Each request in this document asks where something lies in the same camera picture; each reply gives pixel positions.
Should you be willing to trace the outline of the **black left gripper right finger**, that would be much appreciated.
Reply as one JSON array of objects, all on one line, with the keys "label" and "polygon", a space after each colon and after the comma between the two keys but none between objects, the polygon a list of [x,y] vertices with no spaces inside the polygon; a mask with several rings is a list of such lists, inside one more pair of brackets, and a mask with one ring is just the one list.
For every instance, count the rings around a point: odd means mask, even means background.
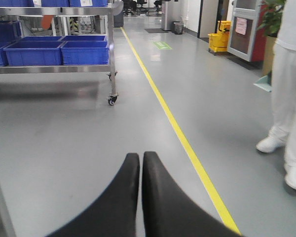
[{"label": "black left gripper right finger", "polygon": [[143,158],[142,208],[148,237],[237,237],[199,207],[176,183],[158,154]]}]

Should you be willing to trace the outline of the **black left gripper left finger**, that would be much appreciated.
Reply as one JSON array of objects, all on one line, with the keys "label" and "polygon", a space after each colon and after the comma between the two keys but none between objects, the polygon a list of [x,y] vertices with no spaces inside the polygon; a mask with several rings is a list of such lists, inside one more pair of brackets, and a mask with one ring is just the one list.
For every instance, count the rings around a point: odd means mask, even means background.
[{"label": "black left gripper left finger", "polygon": [[119,171],[82,213],[50,237],[135,237],[140,161],[128,153]]}]

